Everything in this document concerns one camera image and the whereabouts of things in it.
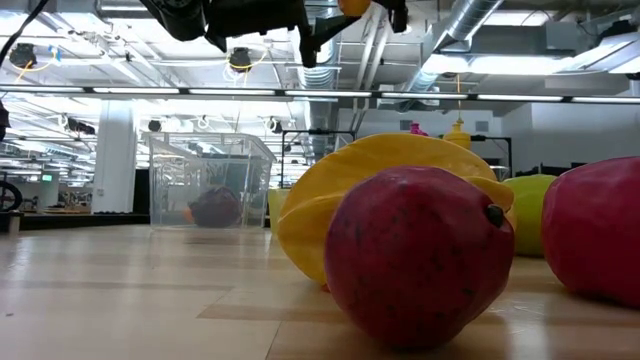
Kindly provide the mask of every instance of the light fixture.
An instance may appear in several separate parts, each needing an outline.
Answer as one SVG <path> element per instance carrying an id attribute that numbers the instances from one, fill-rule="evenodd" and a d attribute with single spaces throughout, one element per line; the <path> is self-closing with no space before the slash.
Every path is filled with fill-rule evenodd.
<path id="1" fill-rule="evenodd" d="M 273 96 L 275 90 L 252 89 L 189 89 L 193 95 L 228 95 L 228 96 Z"/>
<path id="2" fill-rule="evenodd" d="M 83 93 L 84 89 L 73 86 L 0 85 L 0 91 L 26 93 Z"/>
<path id="3" fill-rule="evenodd" d="M 100 94 L 179 94 L 176 88 L 143 88 L 143 87 L 122 87 L 122 88 L 93 88 L 93 91 Z"/>
<path id="4" fill-rule="evenodd" d="M 461 56 L 433 54 L 422 65 L 422 72 L 443 74 L 447 72 L 461 74 L 469 72 L 467 59 Z"/>
<path id="5" fill-rule="evenodd" d="M 560 71 L 564 59 L 543 56 L 478 56 L 469 64 L 469 72 L 492 75 L 550 75 Z"/>
<path id="6" fill-rule="evenodd" d="M 479 100 L 493 101 L 526 101 L 526 102 L 559 102 L 562 96 L 543 95 L 478 95 Z"/>
<path id="7" fill-rule="evenodd" d="M 22 140 L 13 140 L 14 145 L 21 148 L 22 150 L 27 151 L 37 151 L 37 152 L 47 152 L 47 148 L 37 142 L 33 141 L 22 141 Z"/>
<path id="8" fill-rule="evenodd" d="M 467 94 L 443 94 L 443 93 L 403 93 L 388 92 L 382 93 L 383 98 L 390 99 L 428 99 L 428 100 L 465 100 Z"/>
<path id="9" fill-rule="evenodd" d="M 65 169 L 69 167 L 68 164 L 61 164 L 61 163 L 47 163 L 47 166 L 59 167 L 59 168 L 65 168 Z"/>
<path id="10" fill-rule="evenodd" d="M 149 131 L 151 132 L 158 132 L 162 130 L 162 123 L 158 120 L 151 120 L 149 121 L 147 128 L 149 128 Z"/>
<path id="11" fill-rule="evenodd" d="M 371 91 L 322 91 L 322 90 L 287 90 L 287 96 L 308 96 L 308 97 L 371 97 Z"/>
<path id="12" fill-rule="evenodd" d="M 148 11 L 144 6 L 102 6 L 101 11 Z"/>
<path id="13" fill-rule="evenodd" d="M 598 96 L 576 96 L 573 98 L 574 103 L 585 104 L 640 104 L 640 97 L 598 97 Z"/>
<path id="14" fill-rule="evenodd" d="M 40 175 L 41 171 L 37 170 L 8 170 L 8 174 L 13 175 Z"/>

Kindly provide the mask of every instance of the metal frame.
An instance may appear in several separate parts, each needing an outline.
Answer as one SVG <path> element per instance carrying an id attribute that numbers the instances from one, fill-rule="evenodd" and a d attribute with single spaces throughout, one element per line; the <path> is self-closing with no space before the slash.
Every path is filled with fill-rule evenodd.
<path id="1" fill-rule="evenodd" d="M 509 177 L 513 177 L 513 156 L 511 153 L 511 138 L 508 136 L 484 136 L 471 135 L 472 142 L 485 142 L 487 140 L 503 140 L 507 143 L 507 164 L 509 166 Z"/>
<path id="2" fill-rule="evenodd" d="M 338 131 L 338 130 L 322 130 L 322 129 L 309 129 L 309 130 L 283 130 L 282 131 L 282 147 L 280 150 L 280 189 L 284 189 L 284 148 L 285 137 L 287 134 L 309 134 L 309 135 L 351 135 L 353 140 L 356 139 L 356 133 L 354 131 Z"/>
<path id="3" fill-rule="evenodd" d="M 193 99 L 193 100 L 243 100 L 243 101 L 291 101 L 309 99 L 394 99 L 486 101 L 511 103 L 565 103 L 640 105 L 638 97 L 581 96 L 581 95 L 504 95 L 450 92 L 386 92 L 341 90 L 285 90 L 249 88 L 188 88 L 188 87 L 82 87 L 82 86 L 31 86 L 0 84 L 0 92 L 27 93 L 59 97 L 93 97 L 100 99 Z"/>

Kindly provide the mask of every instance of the black cable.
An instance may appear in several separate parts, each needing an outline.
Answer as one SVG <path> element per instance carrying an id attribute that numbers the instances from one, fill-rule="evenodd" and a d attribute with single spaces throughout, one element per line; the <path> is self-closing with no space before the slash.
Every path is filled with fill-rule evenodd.
<path id="1" fill-rule="evenodd" d="M 588 32 L 587 28 L 584 27 L 584 25 L 582 25 L 582 23 L 576 23 L 576 24 L 578 24 L 578 26 L 582 29 L 582 31 L 584 31 L 585 34 L 587 34 L 589 36 L 592 36 L 592 37 L 598 37 L 599 36 L 597 34 L 592 34 L 592 33 Z"/>
<path id="2" fill-rule="evenodd" d="M 529 18 L 532 17 L 537 12 L 544 13 L 545 15 L 547 15 L 547 18 L 549 19 L 549 21 L 553 21 L 553 17 L 546 10 L 536 9 L 536 10 L 533 10 L 529 15 L 527 15 L 527 17 L 524 18 L 524 20 L 522 20 L 522 22 L 520 23 L 520 26 L 524 25 L 524 23 L 526 23 L 527 20 L 529 20 Z"/>
<path id="3" fill-rule="evenodd" d="M 35 9 L 33 9 L 31 14 L 27 16 L 27 18 L 24 20 L 22 25 L 20 25 L 20 28 L 18 29 L 18 31 L 16 31 L 13 35 L 11 35 L 9 40 L 7 40 L 7 42 L 4 44 L 4 46 L 2 47 L 2 50 L 0 51 L 0 68 L 2 68 L 2 63 L 4 62 L 4 59 L 7 57 L 7 54 L 9 54 L 9 50 L 11 50 L 11 47 L 13 46 L 13 44 L 16 42 L 16 40 L 18 40 L 20 35 L 22 35 L 22 32 L 27 27 L 27 25 L 29 25 L 38 16 L 38 14 L 40 14 L 42 9 L 44 9 L 44 7 L 47 5 L 48 2 L 49 0 L 40 0 L 40 2 L 35 7 Z"/>

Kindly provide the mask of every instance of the bicycle wheel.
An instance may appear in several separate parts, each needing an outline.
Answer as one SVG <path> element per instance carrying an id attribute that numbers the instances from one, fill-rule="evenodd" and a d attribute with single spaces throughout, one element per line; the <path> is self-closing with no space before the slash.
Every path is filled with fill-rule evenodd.
<path id="1" fill-rule="evenodd" d="M 0 180 L 0 211 L 16 210 L 22 205 L 22 193 L 15 185 Z"/>

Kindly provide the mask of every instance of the plastic bin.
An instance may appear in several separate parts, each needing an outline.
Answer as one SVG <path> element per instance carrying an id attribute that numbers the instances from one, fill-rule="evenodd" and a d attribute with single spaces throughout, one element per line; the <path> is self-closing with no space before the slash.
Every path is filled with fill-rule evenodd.
<path id="1" fill-rule="evenodd" d="M 151 225 L 262 227 L 273 153 L 246 134 L 148 137 Z"/>

